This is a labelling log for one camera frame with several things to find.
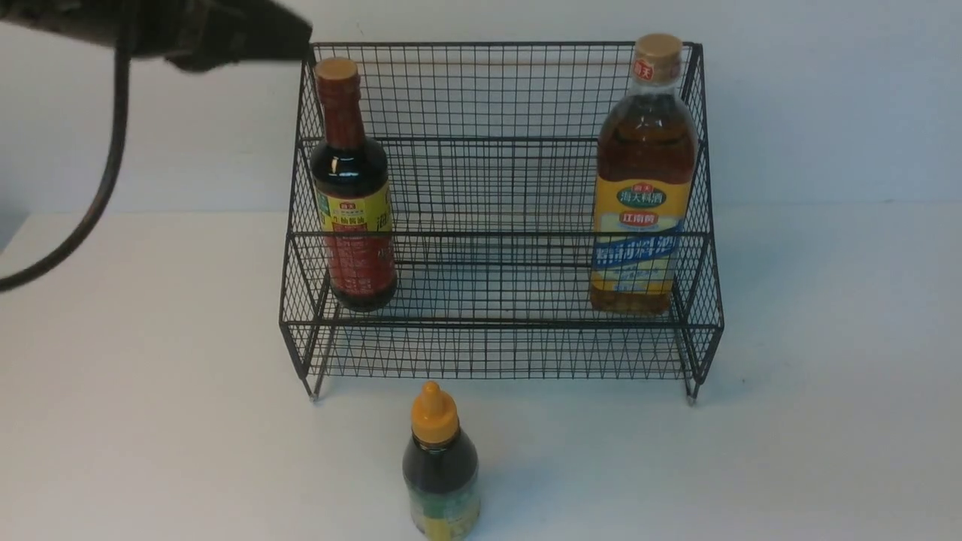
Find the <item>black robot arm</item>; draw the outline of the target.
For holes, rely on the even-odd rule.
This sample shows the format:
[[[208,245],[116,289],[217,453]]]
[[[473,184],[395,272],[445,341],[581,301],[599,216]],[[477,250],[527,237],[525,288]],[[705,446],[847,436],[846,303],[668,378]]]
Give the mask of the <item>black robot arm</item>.
[[[131,33],[131,58],[164,59],[186,73],[300,62],[313,33],[276,1],[4,1],[2,21],[107,47]]]

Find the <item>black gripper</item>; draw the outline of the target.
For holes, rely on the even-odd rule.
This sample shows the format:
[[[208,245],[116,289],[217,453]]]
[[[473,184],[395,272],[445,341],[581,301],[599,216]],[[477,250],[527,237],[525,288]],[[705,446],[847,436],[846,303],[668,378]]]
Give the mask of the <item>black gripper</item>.
[[[313,25],[277,1],[124,1],[135,18],[123,26],[133,38],[120,56],[162,59],[185,73],[228,65],[285,64],[306,57]]]

